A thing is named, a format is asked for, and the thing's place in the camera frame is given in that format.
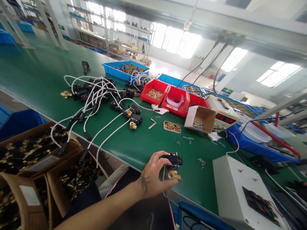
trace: black power cable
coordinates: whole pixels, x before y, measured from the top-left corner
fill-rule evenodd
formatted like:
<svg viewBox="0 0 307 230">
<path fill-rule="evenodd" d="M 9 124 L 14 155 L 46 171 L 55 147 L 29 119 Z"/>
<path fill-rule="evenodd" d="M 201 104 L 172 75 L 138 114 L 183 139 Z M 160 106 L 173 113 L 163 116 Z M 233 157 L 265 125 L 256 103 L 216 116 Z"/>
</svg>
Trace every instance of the black power cable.
<svg viewBox="0 0 307 230">
<path fill-rule="evenodd" d="M 212 49 L 209 51 L 209 53 L 207 54 L 207 56 L 201 61 L 201 63 L 199 63 L 198 66 L 195 67 L 195 69 L 193 69 L 191 72 L 189 72 L 189 73 L 181 80 L 181 82 L 177 85 L 176 88 L 179 87 L 179 85 L 183 82 L 183 80 L 184 80 L 190 73 L 192 73 L 192 72 L 195 71 L 198 67 L 201 66 L 201 64 L 202 64 L 202 63 L 204 62 L 204 60 L 209 56 L 209 54 L 212 52 L 212 50 L 213 50 L 223 39 L 224 39 L 223 36 L 221 36 L 221 35 L 218 36 L 217 40 L 215 41 L 215 43 L 214 43 Z"/>
</svg>

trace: paper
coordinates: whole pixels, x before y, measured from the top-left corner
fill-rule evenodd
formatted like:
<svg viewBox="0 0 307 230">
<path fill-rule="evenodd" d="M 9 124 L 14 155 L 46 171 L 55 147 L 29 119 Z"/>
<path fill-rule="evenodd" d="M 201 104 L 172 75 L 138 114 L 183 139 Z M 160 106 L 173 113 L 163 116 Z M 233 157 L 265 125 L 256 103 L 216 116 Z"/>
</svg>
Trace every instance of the paper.
<svg viewBox="0 0 307 230">
<path fill-rule="evenodd" d="M 154 105 L 154 104 L 152 104 L 151 107 L 153 108 L 153 110 L 160 110 L 160 112 L 158 112 L 158 111 L 155 111 L 155 112 L 158 113 L 158 114 L 161 114 L 161 115 L 169 112 L 169 110 L 163 109 L 163 108 L 158 108 L 158 106 Z"/>
<path fill-rule="evenodd" d="M 33 187 L 24 185 L 20 185 L 19 187 L 23 193 L 23 196 L 25 197 L 28 206 L 41 205 Z"/>
<path fill-rule="evenodd" d="M 35 165 L 31 166 L 30 168 L 26 169 L 26 171 L 39 172 L 57 160 L 59 160 L 59 157 L 50 155 L 46 157 L 45 159 L 41 160 L 40 162 L 37 162 Z"/>
</svg>

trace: black cable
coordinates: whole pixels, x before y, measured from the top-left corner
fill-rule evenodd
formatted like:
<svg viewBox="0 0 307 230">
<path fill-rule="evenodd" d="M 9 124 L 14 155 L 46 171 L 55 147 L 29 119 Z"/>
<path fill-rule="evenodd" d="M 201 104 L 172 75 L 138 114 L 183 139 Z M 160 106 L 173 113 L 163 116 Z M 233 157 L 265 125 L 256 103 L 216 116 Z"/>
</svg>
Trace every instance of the black cable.
<svg viewBox="0 0 307 230">
<path fill-rule="evenodd" d="M 281 117 L 274 117 L 274 118 L 264 118 L 264 119 L 256 119 L 256 120 L 250 120 L 248 121 L 245 126 L 243 127 L 243 129 L 241 130 L 241 132 L 239 134 L 237 134 L 236 136 L 239 136 L 245 129 L 245 127 L 247 126 L 248 123 L 252 122 L 252 121 L 259 121 L 259 120 L 271 120 L 271 119 L 278 119 L 278 118 L 285 118 L 287 116 L 290 116 L 291 114 L 293 113 L 289 113 L 288 115 L 285 115 L 285 116 L 281 116 Z"/>
<path fill-rule="evenodd" d="M 220 69 L 221 67 L 224 65 L 225 61 L 227 60 L 227 58 L 230 56 L 230 54 L 233 52 L 233 50 L 235 49 L 236 47 L 233 47 L 232 50 L 229 52 L 229 54 L 227 55 L 227 57 L 224 59 L 223 63 L 220 65 L 219 69 L 217 70 L 215 76 L 214 76 L 214 79 L 213 79 L 213 91 L 217 94 L 217 92 L 215 91 L 215 80 L 216 80 L 216 77 L 218 75 L 218 72 L 220 72 Z"/>
<path fill-rule="evenodd" d="M 196 70 L 198 67 L 201 66 L 201 64 L 202 64 L 202 63 L 204 62 L 204 60 L 209 56 L 209 54 L 212 52 L 212 50 L 213 50 L 223 39 L 224 39 L 223 36 L 221 36 L 221 35 L 218 36 L 217 40 L 215 41 L 215 43 L 214 43 L 212 49 L 209 51 L 209 53 L 207 54 L 207 56 L 201 61 L 201 63 L 199 63 L 199 65 L 198 65 L 195 69 L 193 69 L 191 72 L 189 72 L 189 73 L 181 80 L 181 82 L 179 83 L 179 85 L 183 82 L 183 80 L 184 80 L 190 73 L 192 73 L 194 70 Z"/>
<path fill-rule="evenodd" d="M 230 39 L 227 39 L 226 42 L 225 42 L 225 44 L 223 45 L 222 49 L 221 49 L 221 50 L 219 51 L 219 53 L 217 54 L 217 56 L 210 62 L 210 64 L 205 68 L 205 70 L 204 70 L 204 71 L 195 79 L 195 81 L 194 81 L 192 84 L 190 84 L 189 86 L 194 85 L 195 82 L 197 81 L 197 79 L 199 79 L 199 77 L 200 77 L 201 75 L 203 75 L 203 74 L 207 71 L 207 69 L 210 68 L 210 66 L 212 65 L 212 63 L 215 62 L 215 60 L 216 60 L 216 59 L 218 58 L 218 56 L 224 51 L 224 49 L 229 45 L 229 43 L 230 43 Z"/>
</svg>

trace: red handle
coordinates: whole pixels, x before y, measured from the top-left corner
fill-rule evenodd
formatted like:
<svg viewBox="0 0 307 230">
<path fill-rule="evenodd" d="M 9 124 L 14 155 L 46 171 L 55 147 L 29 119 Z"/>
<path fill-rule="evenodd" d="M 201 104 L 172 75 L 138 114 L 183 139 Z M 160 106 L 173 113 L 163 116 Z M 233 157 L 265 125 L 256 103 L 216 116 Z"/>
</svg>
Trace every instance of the red handle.
<svg viewBox="0 0 307 230">
<path fill-rule="evenodd" d="M 300 156 L 301 154 L 299 152 L 297 152 L 295 149 L 291 148 L 287 143 L 283 142 L 282 140 L 278 139 L 277 137 L 275 137 L 271 132 L 269 132 L 266 128 L 264 128 L 262 125 L 252 121 L 251 122 L 253 125 L 257 126 L 259 129 L 261 129 L 262 131 L 264 131 L 266 134 L 268 134 L 274 141 L 278 142 L 279 144 L 281 144 L 282 146 L 284 146 L 285 148 L 287 148 L 288 150 L 290 150 L 291 152 L 293 152 L 295 155 Z"/>
</svg>

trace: window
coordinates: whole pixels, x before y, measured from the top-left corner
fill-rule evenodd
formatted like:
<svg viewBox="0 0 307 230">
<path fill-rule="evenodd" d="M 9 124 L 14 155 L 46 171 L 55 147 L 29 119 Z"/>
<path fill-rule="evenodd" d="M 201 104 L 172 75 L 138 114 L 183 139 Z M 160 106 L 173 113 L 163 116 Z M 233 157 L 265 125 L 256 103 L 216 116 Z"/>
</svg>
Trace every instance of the window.
<svg viewBox="0 0 307 230">
<path fill-rule="evenodd" d="M 241 48 L 235 48 L 230 56 L 226 59 L 221 69 L 225 72 L 230 72 L 241 61 L 241 59 L 247 54 L 247 50 Z"/>
<path fill-rule="evenodd" d="M 87 2 L 87 4 L 88 4 L 88 9 L 90 11 L 94 12 L 95 14 L 104 15 L 103 6 L 96 4 L 96 3 L 92 3 L 92 2 Z M 108 8 L 108 7 L 106 7 L 105 9 L 106 9 L 107 18 L 111 17 L 111 18 L 114 18 L 114 21 L 120 21 L 120 22 L 123 22 L 126 20 L 126 14 L 124 12 L 112 10 L 111 8 Z M 105 26 L 104 19 L 97 15 L 91 15 L 91 20 L 92 22 L 95 22 L 98 25 Z M 108 29 L 111 28 L 111 21 L 109 19 L 106 20 L 106 27 Z M 121 23 L 117 23 L 117 22 L 114 22 L 114 29 L 121 30 L 123 32 L 126 31 L 125 25 Z"/>
<path fill-rule="evenodd" d="M 257 82 L 268 87 L 274 87 L 300 71 L 300 69 L 301 68 L 298 65 L 278 61 L 260 78 L 258 78 Z"/>
<path fill-rule="evenodd" d="M 201 41 L 201 36 L 184 32 L 177 54 L 190 59 Z"/>
<path fill-rule="evenodd" d="M 201 36 L 183 30 L 153 22 L 151 44 L 170 53 L 177 53 L 184 58 L 191 58 L 198 47 Z"/>
<path fill-rule="evenodd" d="M 151 44 L 157 48 L 162 48 L 167 26 L 153 22 L 153 27 L 154 32 L 152 34 L 153 39 L 151 41 Z"/>
</svg>

